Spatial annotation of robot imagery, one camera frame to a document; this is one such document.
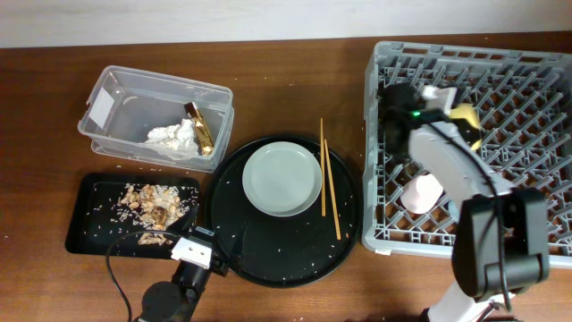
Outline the yellow bowl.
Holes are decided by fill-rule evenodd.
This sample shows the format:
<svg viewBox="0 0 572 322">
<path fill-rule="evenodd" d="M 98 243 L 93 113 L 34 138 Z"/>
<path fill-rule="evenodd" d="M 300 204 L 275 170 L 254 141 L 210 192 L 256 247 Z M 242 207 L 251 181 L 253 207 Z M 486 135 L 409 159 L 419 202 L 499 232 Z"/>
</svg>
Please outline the yellow bowl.
<svg viewBox="0 0 572 322">
<path fill-rule="evenodd" d="M 466 144 L 477 151 L 482 144 L 484 130 L 475 108 L 468 103 L 458 104 L 450 110 L 449 118 L 457 125 L 458 132 Z"/>
</svg>

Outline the white tissue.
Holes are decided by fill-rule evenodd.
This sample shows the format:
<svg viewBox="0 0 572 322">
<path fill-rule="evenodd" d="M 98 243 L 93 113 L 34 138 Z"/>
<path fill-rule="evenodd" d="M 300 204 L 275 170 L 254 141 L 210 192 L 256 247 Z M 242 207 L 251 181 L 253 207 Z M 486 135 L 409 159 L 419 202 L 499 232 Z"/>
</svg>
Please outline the white tissue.
<svg viewBox="0 0 572 322">
<path fill-rule="evenodd" d="M 181 123 L 156 127 L 147 134 L 144 142 L 149 148 L 173 160 L 185 160 L 198 156 L 194 122 L 183 119 Z"/>
</svg>

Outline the food scraps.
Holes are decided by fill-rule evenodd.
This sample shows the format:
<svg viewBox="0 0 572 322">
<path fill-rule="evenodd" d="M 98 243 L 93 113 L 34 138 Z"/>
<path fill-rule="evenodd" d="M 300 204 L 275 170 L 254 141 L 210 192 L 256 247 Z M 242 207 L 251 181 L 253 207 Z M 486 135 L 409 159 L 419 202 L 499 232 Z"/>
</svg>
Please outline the food scraps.
<svg viewBox="0 0 572 322">
<path fill-rule="evenodd" d="M 138 239 L 138 245 L 171 244 L 162 233 L 149 233 L 148 230 L 165 231 L 182 218 L 189 205 L 180 196 L 175 186 L 127 184 L 126 191 L 118 198 L 117 207 L 120 221 L 131 218 L 145 232 Z"/>
</svg>

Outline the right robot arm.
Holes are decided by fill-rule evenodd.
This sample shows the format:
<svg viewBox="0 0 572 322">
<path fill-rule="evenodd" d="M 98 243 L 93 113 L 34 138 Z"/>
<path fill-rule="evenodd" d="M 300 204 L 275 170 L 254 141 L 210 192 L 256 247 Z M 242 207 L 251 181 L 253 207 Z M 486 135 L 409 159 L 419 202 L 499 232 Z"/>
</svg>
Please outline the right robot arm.
<svg viewBox="0 0 572 322">
<path fill-rule="evenodd" d="M 415 161 L 459 211 L 451 264 L 454 283 L 423 311 L 423 321 L 483 321 L 511 310 L 511 298 L 549 276 L 547 206 L 535 188 L 518 188 L 475 152 L 484 130 L 475 108 L 454 87 L 407 83 L 381 89 L 385 151 Z"/>
</svg>

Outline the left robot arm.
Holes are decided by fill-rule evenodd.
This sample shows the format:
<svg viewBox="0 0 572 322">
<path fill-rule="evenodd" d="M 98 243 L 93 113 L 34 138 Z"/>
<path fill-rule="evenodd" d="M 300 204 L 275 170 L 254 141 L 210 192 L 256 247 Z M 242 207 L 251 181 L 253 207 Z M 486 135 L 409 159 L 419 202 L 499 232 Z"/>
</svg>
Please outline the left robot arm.
<svg viewBox="0 0 572 322">
<path fill-rule="evenodd" d="M 231 253 L 224 255 L 215 232 L 194 224 L 197 213 L 193 208 L 167 227 L 169 233 L 181 234 L 172 249 L 172 258 L 179 265 L 169 281 L 147 288 L 137 321 L 191 320 L 211 274 L 225 277 L 241 262 L 247 225 L 240 227 Z"/>
</svg>

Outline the pink cup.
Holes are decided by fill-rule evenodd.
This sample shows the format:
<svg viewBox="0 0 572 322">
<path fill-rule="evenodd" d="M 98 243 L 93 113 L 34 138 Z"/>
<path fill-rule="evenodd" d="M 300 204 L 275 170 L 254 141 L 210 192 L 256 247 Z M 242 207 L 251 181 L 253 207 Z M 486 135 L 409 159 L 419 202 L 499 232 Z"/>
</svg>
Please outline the pink cup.
<svg viewBox="0 0 572 322">
<path fill-rule="evenodd" d="M 416 176 L 408 182 L 400 195 L 404 208 L 414 214 L 428 212 L 443 194 L 443 187 L 432 174 Z"/>
</svg>

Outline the brown snack wrapper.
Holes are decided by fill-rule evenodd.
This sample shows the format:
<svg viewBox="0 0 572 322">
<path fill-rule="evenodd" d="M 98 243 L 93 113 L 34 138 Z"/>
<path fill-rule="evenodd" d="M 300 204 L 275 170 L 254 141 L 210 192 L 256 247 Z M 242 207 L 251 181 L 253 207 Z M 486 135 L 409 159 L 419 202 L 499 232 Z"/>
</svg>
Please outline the brown snack wrapper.
<svg viewBox="0 0 572 322">
<path fill-rule="evenodd" d="M 201 154 L 204 157 L 210 156 L 214 151 L 215 145 L 205 117 L 201 114 L 195 102 L 189 102 L 184 108 L 188 117 L 193 122 L 193 128 L 198 138 Z"/>
</svg>

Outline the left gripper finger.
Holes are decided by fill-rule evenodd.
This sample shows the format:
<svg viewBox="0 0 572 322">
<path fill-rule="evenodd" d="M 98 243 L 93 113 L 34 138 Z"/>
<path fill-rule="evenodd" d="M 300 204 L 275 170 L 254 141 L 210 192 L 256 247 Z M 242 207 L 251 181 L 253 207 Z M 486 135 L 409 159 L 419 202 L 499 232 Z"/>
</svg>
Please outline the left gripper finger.
<svg viewBox="0 0 572 322">
<path fill-rule="evenodd" d="M 182 223 L 181 223 L 180 235 L 187 236 L 192 231 L 193 227 L 196 225 L 199 209 L 200 209 L 200 206 L 195 205 L 181 219 Z"/>
<path fill-rule="evenodd" d="M 229 267 L 235 273 L 239 273 L 239 271 L 241 270 L 242 252 L 246 237 L 246 231 L 247 231 L 247 224 L 244 223 L 241 226 L 240 232 L 238 233 L 236 240 L 232 245 Z"/>
</svg>

